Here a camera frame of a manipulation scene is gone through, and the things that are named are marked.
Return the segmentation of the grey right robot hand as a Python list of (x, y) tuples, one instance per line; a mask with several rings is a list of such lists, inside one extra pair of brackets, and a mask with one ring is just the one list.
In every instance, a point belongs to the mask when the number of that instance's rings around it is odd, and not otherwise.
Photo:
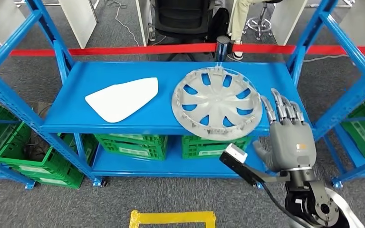
[(271, 151), (266, 151), (260, 141), (252, 143), (255, 153), (272, 172), (311, 169), (317, 157), (310, 125), (305, 121), (300, 106), (271, 89), (276, 108), (266, 96), (260, 98), (269, 120)]

